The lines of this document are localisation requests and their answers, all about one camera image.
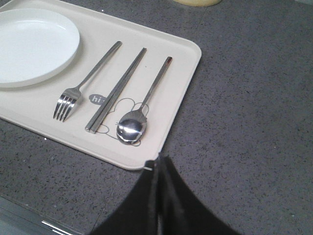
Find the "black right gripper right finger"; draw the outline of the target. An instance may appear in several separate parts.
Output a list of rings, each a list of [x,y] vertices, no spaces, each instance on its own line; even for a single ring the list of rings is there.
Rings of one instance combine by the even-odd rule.
[[[169,157],[157,158],[164,235],[237,235],[209,211],[182,180]]]

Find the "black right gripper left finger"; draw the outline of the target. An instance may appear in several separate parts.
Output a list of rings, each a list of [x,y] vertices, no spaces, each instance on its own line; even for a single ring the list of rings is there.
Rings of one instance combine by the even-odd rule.
[[[147,161],[143,171],[121,205],[92,235],[156,235],[157,175],[155,162]]]

